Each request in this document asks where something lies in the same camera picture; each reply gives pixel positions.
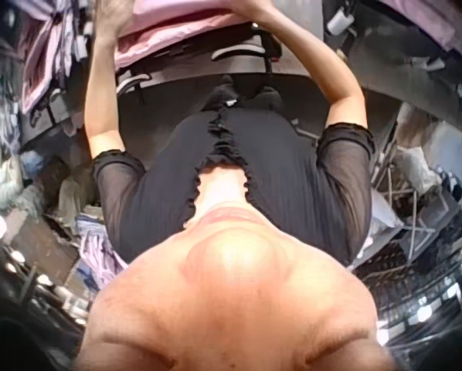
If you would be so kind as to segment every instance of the black top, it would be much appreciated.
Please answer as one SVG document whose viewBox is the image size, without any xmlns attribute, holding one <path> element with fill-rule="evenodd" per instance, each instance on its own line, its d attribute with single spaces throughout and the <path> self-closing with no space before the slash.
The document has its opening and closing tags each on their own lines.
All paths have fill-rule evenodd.
<svg viewBox="0 0 462 371">
<path fill-rule="evenodd" d="M 148 171 L 127 152 L 107 151 L 94 177 L 110 241 L 127 263 L 194 215 L 200 170 L 234 164 L 248 179 L 247 201 L 272 224 L 348 265 L 369 230 L 373 152 L 359 125 L 329 126 L 315 153 L 279 114 L 232 108 L 186 118 Z"/>
</svg>

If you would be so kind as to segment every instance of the skin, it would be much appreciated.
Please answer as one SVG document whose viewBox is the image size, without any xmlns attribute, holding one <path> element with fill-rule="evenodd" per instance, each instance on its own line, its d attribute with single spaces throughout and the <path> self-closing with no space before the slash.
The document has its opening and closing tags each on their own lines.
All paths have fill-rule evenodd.
<svg viewBox="0 0 462 371">
<path fill-rule="evenodd" d="M 113 54 L 132 5 L 98 5 L 85 111 L 93 157 L 124 150 Z M 297 55 L 331 102 L 327 125 L 366 126 L 362 91 L 325 44 L 270 0 L 234 0 L 229 7 Z M 394 369 L 375 340 L 375 303 L 361 281 L 247 203 L 241 168 L 206 168 L 200 181 L 185 230 L 147 250 L 98 295 L 77 369 Z"/>
</svg>

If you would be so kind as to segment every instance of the hand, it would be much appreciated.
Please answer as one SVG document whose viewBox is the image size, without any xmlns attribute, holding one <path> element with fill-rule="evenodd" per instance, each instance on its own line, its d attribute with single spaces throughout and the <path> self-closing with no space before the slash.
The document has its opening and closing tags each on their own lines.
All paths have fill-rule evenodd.
<svg viewBox="0 0 462 371">
<path fill-rule="evenodd" d="M 234 13 L 255 22 L 275 9 L 273 0 L 227 0 L 227 2 Z"/>
<path fill-rule="evenodd" d="M 96 37 L 117 39 L 133 18 L 134 0 L 97 0 Z"/>
</svg>

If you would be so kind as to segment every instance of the ruffle trim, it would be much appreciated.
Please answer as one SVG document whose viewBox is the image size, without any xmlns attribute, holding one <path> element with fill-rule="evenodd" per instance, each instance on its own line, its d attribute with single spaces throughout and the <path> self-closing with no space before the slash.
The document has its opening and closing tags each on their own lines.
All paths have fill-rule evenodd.
<svg viewBox="0 0 462 371">
<path fill-rule="evenodd" d="M 373 136 L 368 129 L 361 125 L 341 122 L 330 125 L 324 130 L 318 141 L 318 154 L 320 155 L 323 149 L 333 141 L 340 140 L 358 143 L 367 151 L 369 158 L 372 158 L 375 153 Z"/>
<path fill-rule="evenodd" d="M 195 177 L 193 180 L 193 194 L 187 199 L 187 207 L 184 217 L 183 226 L 188 222 L 196 211 L 195 200 L 200 196 L 200 172 L 208 167 L 214 167 L 219 165 L 237 165 L 245 173 L 246 176 L 246 201 L 253 205 L 252 196 L 250 190 L 255 186 L 253 184 L 253 175 L 251 174 L 248 161 L 239 153 L 239 149 L 236 146 L 234 135 L 230 129 L 225 125 L 228 114 L 228 108 L 221 108 L 216 112 L 216 117 L 209 122 L 208 132 L 216 138 L 214 148 L 204 158 L 200 165 L 195 167 Z"/>
<path fill-rule="evenodd" d="M 145 172 L 144 165 L 140 162 L 140 160 L 133 157 L 129 152 L 120 151 L 119 149 L 111 149 L 110 151 L 101 152 L 93 160 L 93 178 L 97 179 L 100 170 L 102 170 L 104 166 L 116 162 L 129 165 L 130 167 L 134 168 L 137 172 L 139 172 L 141 175 Z"/>
</svg>

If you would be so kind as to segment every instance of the sheer black sleeve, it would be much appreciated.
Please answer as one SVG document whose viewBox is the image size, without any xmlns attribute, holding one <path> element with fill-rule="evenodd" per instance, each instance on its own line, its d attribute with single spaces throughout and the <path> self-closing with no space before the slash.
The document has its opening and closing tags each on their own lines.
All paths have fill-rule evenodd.
<svg viewBox="0 0 462 371">
<path fill-rule="evenodd" d="M 342 208 L 349 259 L 362 248 L 372 219 L 369 165 L 374 151 L 372 135 L 356 124 L 331 125 L 318 143 L 318 171 Z"/>
<path fill-rule="evenodd" d="M 106 151 L 93 160 L 93 177 L 99 187 L 107 234 L 116 251 L 123 213 L 130 207 L 144 173 L 141 162 L 127 152 Z"/>
</svg>

